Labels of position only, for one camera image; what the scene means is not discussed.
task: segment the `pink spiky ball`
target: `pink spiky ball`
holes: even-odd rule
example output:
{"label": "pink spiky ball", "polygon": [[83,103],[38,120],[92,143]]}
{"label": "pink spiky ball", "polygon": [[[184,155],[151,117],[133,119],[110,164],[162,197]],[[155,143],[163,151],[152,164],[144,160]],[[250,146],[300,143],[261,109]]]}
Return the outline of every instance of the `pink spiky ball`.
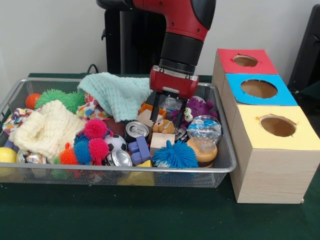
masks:
{"label": "pink spiky ball", "polygon": [[103,139],[107,134],[107,125],[101,119],[86,122],[83,133],[88,139]]}
{"label": "pink spiky ball", "polygon": [[89,141],[89,151],[95,165],[101,166],[102,160],[110,153],[107,143],[100,138],[94,138]]}

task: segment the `metal basket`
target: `metal basket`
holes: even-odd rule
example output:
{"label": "metal basket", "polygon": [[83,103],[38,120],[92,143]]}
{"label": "metal basket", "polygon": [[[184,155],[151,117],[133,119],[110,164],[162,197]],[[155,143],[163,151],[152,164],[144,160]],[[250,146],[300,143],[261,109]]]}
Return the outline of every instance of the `metal basket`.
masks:
{"label": "metal basket", "polygon": [[[25,100],[33,93],[59,89],[65,93],[77,90],[79,79],[29,78],[18,81],[0,105],[5,116],[8,109],[25,108]],[[215,103],[223,129],[218,155],[211,168],[117,167],[60,164],[0,163],[0,183],[134,185],[163,187],[216,188],[237,165],[225,113],[216,87],[199,83],[196,95]],[[147,103],[152,104],[152,94]],[[0,147],[8,139],[0,133]]]}

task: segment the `wooden box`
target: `wooden box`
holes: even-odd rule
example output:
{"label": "wooden box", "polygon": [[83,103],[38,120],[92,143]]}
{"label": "wooden box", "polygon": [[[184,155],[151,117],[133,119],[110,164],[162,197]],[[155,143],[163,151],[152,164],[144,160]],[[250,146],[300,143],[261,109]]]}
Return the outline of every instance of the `wooden box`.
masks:
{"label": "wooden box", "polygon": [[320,140],[299,106],[239,105],[232,127],[238,203],[299,204],[320,163]]}
{"label": "wooden box", "polygon": [[238,159],[230,173],[237,202],[300,203],[320,140],[266,52],[218,49],[212,83]]}

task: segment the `green tablecloth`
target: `green tablecloth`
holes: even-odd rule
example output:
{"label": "green tablecloth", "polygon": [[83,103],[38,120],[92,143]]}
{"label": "green tablecloth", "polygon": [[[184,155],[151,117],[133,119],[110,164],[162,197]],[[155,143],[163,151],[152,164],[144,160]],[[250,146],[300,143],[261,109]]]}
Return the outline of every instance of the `green tablecloth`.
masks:
{"label": "green tablecloth", "polygon": [[285,205],[237,204],[229,176],[217,189],[0,184],[0,239],[320,239],[319,186],[318,172],[304,204]]}

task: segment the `orange spiky ball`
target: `orange spiky ball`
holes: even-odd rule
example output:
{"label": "orange spiky ball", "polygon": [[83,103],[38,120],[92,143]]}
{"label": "orange spiky ball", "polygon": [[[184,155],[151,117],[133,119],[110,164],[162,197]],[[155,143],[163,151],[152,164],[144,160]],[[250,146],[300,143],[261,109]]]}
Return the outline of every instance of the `orange spiky ball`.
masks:
{"label": "orange spiky ball", "polygon": [[65,145],[65,150],[59,155],[60,164],[64,165],[78,165],[78,161],[74,152],[74,149],[70,147],[70,144]]}

